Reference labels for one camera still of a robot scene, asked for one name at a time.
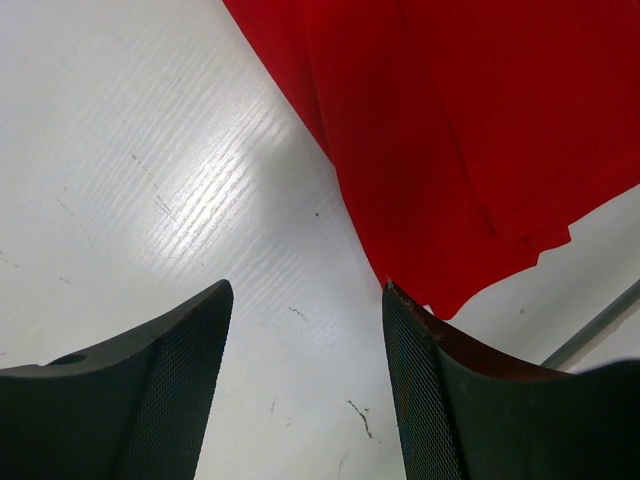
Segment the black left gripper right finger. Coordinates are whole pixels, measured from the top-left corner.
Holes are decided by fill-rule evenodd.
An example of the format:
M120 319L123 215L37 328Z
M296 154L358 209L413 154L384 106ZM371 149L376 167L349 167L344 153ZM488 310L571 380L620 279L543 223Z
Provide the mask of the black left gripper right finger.
M578 374L496 350L394 284L382 325L410 479L635 479L639 364Z

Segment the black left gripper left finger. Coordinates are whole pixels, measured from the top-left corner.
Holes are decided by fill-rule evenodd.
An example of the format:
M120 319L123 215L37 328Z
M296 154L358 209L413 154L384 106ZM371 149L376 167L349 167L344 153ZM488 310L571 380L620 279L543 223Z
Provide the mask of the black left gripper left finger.
M2 477L193 478L232 306L222 280L108 340L3 369Z

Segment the bright red t shirt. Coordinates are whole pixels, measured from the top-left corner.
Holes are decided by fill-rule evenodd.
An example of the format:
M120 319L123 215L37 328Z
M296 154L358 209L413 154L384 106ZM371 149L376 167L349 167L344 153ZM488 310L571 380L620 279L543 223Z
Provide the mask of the bright red t shirt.
M230 1L380 281L450 319L639 183L635 1Z

